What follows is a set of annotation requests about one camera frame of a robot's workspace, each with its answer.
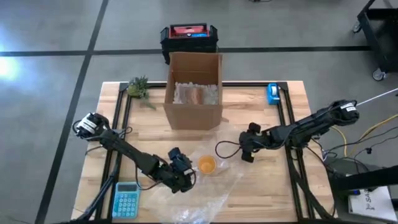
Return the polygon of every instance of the cardboard box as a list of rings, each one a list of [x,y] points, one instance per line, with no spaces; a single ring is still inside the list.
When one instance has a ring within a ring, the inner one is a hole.
[[[170,53],[164,110],[172,129],[209,130],[221,122],[223,113],[222,55]],[[175,82],[218,86],[218,105],[173,104]]]

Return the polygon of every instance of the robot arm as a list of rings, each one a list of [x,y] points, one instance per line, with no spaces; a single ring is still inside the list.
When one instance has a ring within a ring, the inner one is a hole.
[[[260,149],[278,149],[285,144],[292,147],[304,147],[314,135],[322,135],[333,125],[346,126],[359,119],[355,101],[340,100],[315,114],[288,126],[275,126],[261,131],[256,123],[250,123],[249,129],[239,136],[242,148],[241,159],[253,162],[254,154]]]
[[[77,124],[75,132],[79,138],[99,141],[105,149],[115,150],[127,156],[136,163],[143,174],[170,187],[173,193],[180,190],[186,192],[193,187],[193,173],[185,174],[185,171],[192,169],[191,161],[177,147],[169,152],[172,163],[168,164],[159,156],[141,152],[121,139],[118,133],[110,129],[108,119],[97,113],[86,115]]]

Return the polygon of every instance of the plastic cup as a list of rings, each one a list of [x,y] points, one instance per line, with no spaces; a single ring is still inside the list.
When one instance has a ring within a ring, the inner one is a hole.
[[[201,156],[198,160],[198,169],[202,174],[211,174],[216,169],[216,160],[213,156]]]

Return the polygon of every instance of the plastic bag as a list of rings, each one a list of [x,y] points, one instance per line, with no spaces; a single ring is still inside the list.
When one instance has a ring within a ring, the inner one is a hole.
[[[188,156],[197,175],[193,188],[185,193],[173,194],[168,187],[161,186],[144,202],[143,207],[149,209],[160,222],[211,222],[248,169],[248,163],[241,160],[240,153],[229,159],[221,159],[215,154],[218,142],[238,142],[240,131],[228,123],[221,123],[211,132],[212,137],[204,139],[204,143]],[[218,146],[218,152],[221,156],[228,156],[238,148],[234,144],[222,143]],[[216,159],[216,170],[211,174],[198,171],[197,161],[204,155]]]

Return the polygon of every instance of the calculator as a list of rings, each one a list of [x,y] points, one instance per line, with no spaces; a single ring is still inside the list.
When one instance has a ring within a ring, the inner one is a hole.
[[[134,219],[138,214],[140,190],[136,182],[118,182],[113,200],[113,218]]]

